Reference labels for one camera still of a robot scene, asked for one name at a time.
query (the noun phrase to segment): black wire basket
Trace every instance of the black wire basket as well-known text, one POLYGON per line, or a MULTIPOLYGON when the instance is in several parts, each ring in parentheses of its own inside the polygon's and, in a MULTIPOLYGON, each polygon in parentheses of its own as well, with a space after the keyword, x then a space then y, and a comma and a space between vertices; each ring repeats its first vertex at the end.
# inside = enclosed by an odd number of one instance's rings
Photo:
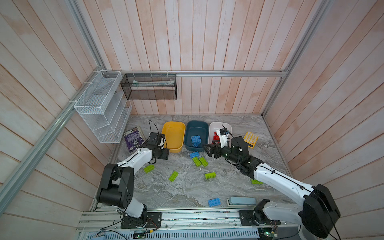
POLYGON ((121 87, 128 100, 176 100, 175 74, 126 73, 121 87))

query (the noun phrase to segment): blue bin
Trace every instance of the blue bin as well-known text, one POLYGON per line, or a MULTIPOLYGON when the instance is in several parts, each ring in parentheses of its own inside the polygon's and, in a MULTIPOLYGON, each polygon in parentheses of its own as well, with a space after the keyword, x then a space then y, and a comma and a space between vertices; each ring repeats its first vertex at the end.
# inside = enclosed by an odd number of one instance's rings
POLYGON ((194 151, 194 152, 202 152, 204 151, 203 149, 203 144, 207 144, 208 142, 208 133, 209 133, 209 126, 206 122, 203 121, 196 121, 192 120, 187 123, 187 128, 185 129, 185 136, 184 136, 184 144, 185 148, 189 151, 194 151), (193 147, 192 146, 192 136, 197 136, 199 135, 201 138, 201 143, 199 147, 193 147))

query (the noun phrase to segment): gray marble surface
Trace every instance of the gray marble surface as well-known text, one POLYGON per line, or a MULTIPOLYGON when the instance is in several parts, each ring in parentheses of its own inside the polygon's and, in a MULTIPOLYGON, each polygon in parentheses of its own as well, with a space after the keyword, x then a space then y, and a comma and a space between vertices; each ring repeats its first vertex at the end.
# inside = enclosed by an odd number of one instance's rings
MULTIPOLYGON (((161 132, 164 123, 180 121, 185 125, 190 120, 211 122, 226 122, 232 126, 232 134, 244 136, 247 131, 259 136, 256 146, 250 154, 263 160, 276 170, 286 173, 287 169, 281 159, 271 135, 259 114, 251 115, 154 115, 130 116, 126 130, 140 126, 144 135, 149 135, 148 120, 152 120, 161 132)), ((189 157, 188 151, 183 146, 181 152, 170 153, 168 160, 158 159, 155 169, 146 174, 140 169, 134 176, 134 196, 149 209, 173 207, 208 207, 208 200, 220 198, 221 206, 227 207, 227 198, 231 196, 254 197, 257 201, 270 199, 275 202, 292 202, 288 197, 262 184, 251 184, 251 179, 241 174, 235 166, 230 165, 224 158, 215 159, 208 157, 205 152, 200 152, 209 165, 196 167, 189 157), (179 173, 174 182, 168 180, 176 171, 179 173), (216 178, 205 180, 205 173, 215 172, 216 178)), ((125 141, 121 142, 117 161, 123 161, 130 155, 125 141)))

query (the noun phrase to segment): white wire basket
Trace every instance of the white wire basket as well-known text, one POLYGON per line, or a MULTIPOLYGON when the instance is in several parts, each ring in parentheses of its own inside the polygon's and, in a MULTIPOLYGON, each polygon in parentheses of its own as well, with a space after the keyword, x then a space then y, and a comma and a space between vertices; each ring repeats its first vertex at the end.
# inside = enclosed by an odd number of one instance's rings
POLYGON ((76 111, 101 143, 120 143, 132 110, 124 92, 115 93, 121 81, 118 71, 100 71, 75 104, 76 111))
POLYGON ((99 71, 75 104, 80 114, 104 114, 122 80, 119 71, 99 71))

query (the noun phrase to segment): book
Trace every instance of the book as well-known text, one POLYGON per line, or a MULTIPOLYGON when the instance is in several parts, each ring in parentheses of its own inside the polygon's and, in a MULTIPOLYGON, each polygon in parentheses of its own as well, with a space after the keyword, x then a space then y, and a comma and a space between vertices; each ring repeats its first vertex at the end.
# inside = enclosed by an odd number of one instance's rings
POLYGON ((144 134, 140 127, 132 128, 131 130, 123 133, 125 142, 127 143, 128 151, 133 152, 137 146, 142 145, 145 142, 144 134))

